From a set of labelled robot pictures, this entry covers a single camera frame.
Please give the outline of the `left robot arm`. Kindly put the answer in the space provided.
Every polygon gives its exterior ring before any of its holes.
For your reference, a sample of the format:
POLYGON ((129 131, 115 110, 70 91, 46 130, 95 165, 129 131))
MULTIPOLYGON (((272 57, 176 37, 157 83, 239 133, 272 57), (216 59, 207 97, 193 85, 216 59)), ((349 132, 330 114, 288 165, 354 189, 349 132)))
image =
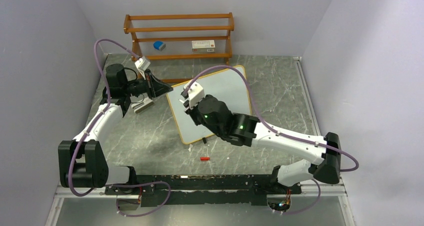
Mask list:
POLYGON ((85 129, 58 146, 59 177, 63 187, 69 187, 69 178, 72 178, 74 188, 102 188, 118 184, 126 194, 138 189, 139 180, 134 168, 107 163, 101 145, 126 115, 131 97, 147 95, 156 98, 173 90, 150 70, 146 70, 145 75, 145 79, 128 80, 123 65, 115 63, 106 67, 105 78, 111 98, 108 99, 104 91, 97 113, 85 129))

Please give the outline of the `red marker cap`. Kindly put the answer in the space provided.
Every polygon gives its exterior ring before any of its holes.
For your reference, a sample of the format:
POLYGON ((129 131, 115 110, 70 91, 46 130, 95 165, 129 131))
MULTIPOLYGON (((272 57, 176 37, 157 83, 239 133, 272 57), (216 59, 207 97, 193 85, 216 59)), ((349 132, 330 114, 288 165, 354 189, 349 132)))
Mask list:
POLYGON ((210 157, 200 157, 199 158, 202 162, 206 162, 210 160, 210 157))

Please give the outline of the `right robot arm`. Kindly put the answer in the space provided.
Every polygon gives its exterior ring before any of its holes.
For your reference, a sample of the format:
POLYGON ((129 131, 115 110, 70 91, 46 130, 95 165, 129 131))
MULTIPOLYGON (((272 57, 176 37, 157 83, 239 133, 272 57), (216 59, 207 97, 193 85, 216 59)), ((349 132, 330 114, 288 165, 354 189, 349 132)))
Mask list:
POLYGON ((340 182, 340 141, 335 133, 322 136, 283 129, 256 116, 233 113, 224 102, 210 94, 196 105, 188 97, 181 103, 195 125, 205 126, 231 145, 270 148, 301 158, 281 166, 277 175, 270 179, 270 188, 275 193, 308 180, 330 185, 340 182))

